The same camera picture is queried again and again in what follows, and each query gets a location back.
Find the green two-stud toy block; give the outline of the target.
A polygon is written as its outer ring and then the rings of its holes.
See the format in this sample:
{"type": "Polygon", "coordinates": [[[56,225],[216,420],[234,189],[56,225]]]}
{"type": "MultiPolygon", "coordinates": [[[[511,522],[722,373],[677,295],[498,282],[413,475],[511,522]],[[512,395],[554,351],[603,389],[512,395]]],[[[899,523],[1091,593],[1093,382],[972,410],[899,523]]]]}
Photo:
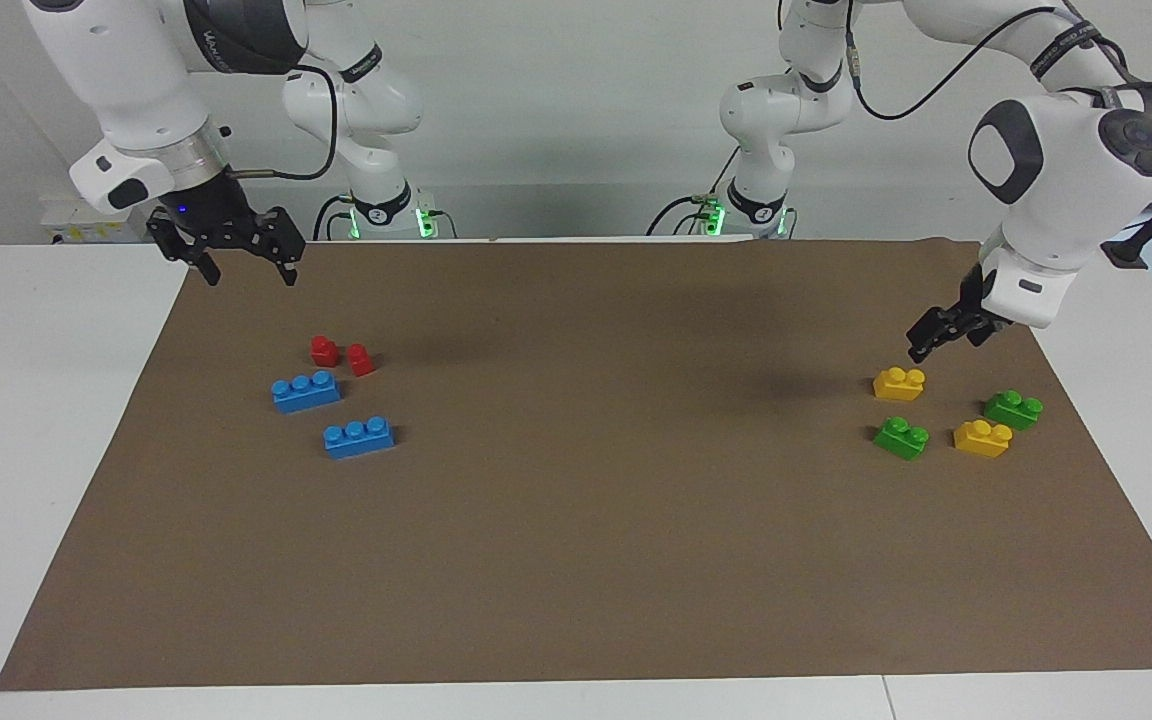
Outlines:
{"type": "Polygon", "coordinates": [[[1038,397],[1025,397],[1016,389],[1005,389],[988,397],[982,415],[1011,430],[1028,430],[1041,419],[1043,411],[1044,406],[1038,397]]]}
{"type": "Polygon", "coordinates": [[[916,427],[904,416],[888,416],[873,438],[873,445],[904,460],[920,457],[929,445],[929,429],[916,427]]]}

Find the blue three-stud toy block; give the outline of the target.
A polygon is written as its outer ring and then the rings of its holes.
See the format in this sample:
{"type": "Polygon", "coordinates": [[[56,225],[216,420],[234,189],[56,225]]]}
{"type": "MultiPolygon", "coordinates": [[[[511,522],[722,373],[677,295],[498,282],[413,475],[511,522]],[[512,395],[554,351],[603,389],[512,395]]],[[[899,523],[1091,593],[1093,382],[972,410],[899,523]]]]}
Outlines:
{"type": "Polygon", "coordinates": [[[344,460],[388,450],[396,446],[396,437],[389,420],[384,416],[371,416],[366,420],[348,420],[344,425],[324,429],[323,446],[329,457],[344,460]]]}
{"type": "Polygon", "coordinates": [[[316,370],[311,376],[297,376],[271,382],[271,402],[279,414],[301,414],[314,407],[342,401],[338,378],[328,369],[316,370]]]}

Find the yellow two-stud toy block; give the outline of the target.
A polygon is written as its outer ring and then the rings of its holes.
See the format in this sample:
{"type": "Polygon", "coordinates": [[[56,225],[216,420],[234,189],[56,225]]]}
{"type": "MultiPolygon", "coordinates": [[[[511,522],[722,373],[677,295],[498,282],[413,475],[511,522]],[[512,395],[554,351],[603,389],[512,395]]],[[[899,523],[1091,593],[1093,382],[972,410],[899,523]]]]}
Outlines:
{"type": "Polygon", "coordinates": [[[952,433],[956,450],[982,457],[998,457],[1010,450],[1014,430],[986,419],[964,420],[952,433]]]}
{"type": "Polygon", "coordinates": [[[927,377],[919,367],[905,370],[890,366],[876,376],[872,388],[876,397],[909,402],[923,395],[925,381],[927,377]]]}

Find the white power strip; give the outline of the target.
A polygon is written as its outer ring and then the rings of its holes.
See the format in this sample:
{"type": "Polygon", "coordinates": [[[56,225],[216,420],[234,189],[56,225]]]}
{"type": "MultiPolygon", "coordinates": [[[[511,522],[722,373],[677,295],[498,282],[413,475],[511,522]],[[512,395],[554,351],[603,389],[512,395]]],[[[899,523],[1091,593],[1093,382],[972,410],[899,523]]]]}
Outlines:
{"type": "Polygon", "coordinates": [[[38,197],[41,241],[47,243],[146,243],[145,209],[124,209],[106,215],[84,200],[60,195],[38,197]]]}

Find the brown table mat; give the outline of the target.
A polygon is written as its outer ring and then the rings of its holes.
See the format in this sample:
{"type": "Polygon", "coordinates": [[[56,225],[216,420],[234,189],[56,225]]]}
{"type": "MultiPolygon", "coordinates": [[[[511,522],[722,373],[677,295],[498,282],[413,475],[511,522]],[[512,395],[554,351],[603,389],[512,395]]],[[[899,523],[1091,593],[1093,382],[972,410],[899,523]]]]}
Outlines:
{"type": "Polygon", "coordinates": [[[975,256],[342,243],[285,287],[223,255],[0,691],[1152,667],[1152,541],[1032,334],[942,348],[910,404],[870,392],[975,256]],[[279,414],[271,384],[319,369],[342,401],[279,414]],[[956,450],[1005,389],[1041,419],[956,450]],[[326,454],[371,416],[396,446],[326,454]],[[920,457],[873,445],[888,416],[929,429],[920,457]]]}

